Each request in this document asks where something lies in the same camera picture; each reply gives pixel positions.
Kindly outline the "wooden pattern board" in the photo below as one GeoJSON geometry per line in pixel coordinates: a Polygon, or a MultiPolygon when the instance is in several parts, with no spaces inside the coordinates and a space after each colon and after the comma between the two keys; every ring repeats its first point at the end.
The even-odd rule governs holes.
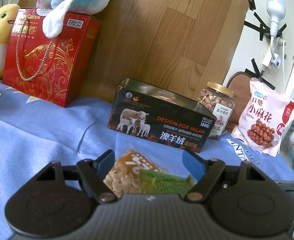
{"type": "Polygon", "coordinates": [[[112,102],[130,77],[197,99],[207,82],[223,83],[247,10],[248,0],[111,0],[95,16],[81,95],[112,102]]]}

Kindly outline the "dark green snack packet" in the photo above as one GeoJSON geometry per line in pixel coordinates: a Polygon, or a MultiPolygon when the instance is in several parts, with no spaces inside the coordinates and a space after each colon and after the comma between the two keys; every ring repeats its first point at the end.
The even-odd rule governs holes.
{"type": "Polygon", "coordinates": [[[178,193],[184,197],[194,187],[191,175],[181,178],[156,171],[140,170],[138,180],[140,193],[143,194],[178,193]]]}

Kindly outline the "pink twisted dough snack bag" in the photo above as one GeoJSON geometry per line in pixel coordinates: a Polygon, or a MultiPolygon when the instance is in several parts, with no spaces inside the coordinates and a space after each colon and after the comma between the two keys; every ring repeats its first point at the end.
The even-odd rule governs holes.
{"type": "Polygon", "coordinates": [[[250,80],[250,93],[231,135],[254,150],[276,157],[284,131],[294,119],[294,102],[256,78],[250,80]]]}

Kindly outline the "brown chair back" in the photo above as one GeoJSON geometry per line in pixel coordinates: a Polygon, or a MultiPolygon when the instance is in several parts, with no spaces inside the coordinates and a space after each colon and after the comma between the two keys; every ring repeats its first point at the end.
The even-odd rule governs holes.
{"type": "Polygon", "coordinates": [[[234,92],[233,102],[235,104],[232,115],[226,126],[226,130],[229,133],[238,125],[240,115],[251,98],[251,78],[252,77],[245,72],[236,72],[227,83],[227,88],[234,92]]]}

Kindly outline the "red gift bag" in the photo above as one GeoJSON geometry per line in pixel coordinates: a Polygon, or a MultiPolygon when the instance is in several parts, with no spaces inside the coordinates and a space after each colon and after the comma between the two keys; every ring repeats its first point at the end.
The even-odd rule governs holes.
{"type": "Polygon", "coordinates": [[[5,57],[3,83],[29,96],[67,107],[80,94],[100,24],[93,16],[69,12],[62,32],[47,38],[48,10],[21,8],[5,57]]]}

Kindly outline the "nut packet orange label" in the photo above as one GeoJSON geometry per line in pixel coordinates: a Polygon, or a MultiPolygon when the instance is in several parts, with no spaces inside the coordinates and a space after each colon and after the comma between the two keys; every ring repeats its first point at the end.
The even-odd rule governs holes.
{"type": "Polygon", "coordinates": [[[124,193],[140,193],[138,179],[140,170],[170,174],[166,169],[157,166],[130,148],[116,160],[103,182],[118,198],[124,193]]]}

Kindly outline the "black sheep tin box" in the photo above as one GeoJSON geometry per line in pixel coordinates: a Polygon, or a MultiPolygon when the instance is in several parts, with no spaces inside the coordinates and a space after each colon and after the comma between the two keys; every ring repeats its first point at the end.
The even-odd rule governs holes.
{"type": "Polygon", "coordinates": [[[216,117],[197,101],[127,77],[116,88],[107,126],[199,153],[215,122],[216,117]]]}

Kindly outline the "white power adapter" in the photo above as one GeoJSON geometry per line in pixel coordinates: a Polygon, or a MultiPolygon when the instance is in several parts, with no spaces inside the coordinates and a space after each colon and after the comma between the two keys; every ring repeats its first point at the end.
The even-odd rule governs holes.
{"type": "Polygon", "coordinates": [[[286,41],[283,38],[277,37],[274,39],[262,61],[264,70],[271,70],[273,67],[279,69],[283,65],[285,45],[286,41]]]}

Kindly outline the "white wall lamp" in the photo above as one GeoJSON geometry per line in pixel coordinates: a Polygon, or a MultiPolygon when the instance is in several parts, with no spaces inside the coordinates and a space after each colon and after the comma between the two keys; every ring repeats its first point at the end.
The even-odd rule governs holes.
{"type": "Polygon", "coordinates": [[[279,30],[279,23],[286,15],[285,0],[267,0],[266,10],[271,18],[270,35],[276,37],[279,30]]]}

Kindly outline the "blue printed cloth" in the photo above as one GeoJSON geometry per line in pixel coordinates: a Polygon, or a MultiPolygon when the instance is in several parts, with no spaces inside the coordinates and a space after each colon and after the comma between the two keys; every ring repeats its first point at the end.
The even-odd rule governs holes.
{"type": "MultiPolygon", "coordinates": [[[[0,239],[289,239],[294,201],[246,156],[226,167],[208,198],[178,193],[125,193],[97,203],[81,185],[76,163],[131,144],[178,174],[190,174],[184,149],[108,128],[111,103],[78,98],[68,107],[0,83],[0,239]]],[[[198,156],[221,159],[218,141],[198,156]]]]}

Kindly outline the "cashew nut jar gold lid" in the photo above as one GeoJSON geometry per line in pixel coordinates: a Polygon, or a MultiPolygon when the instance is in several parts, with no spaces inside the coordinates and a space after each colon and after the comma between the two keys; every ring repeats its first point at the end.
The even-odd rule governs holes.
{"type": "Polygon", "coordinates": [[[198,102],[216,117],[209,139],[220,139],[235,107],[233,98],[232,90],[215,82],[207,82],[200,91],[198,102]]]}

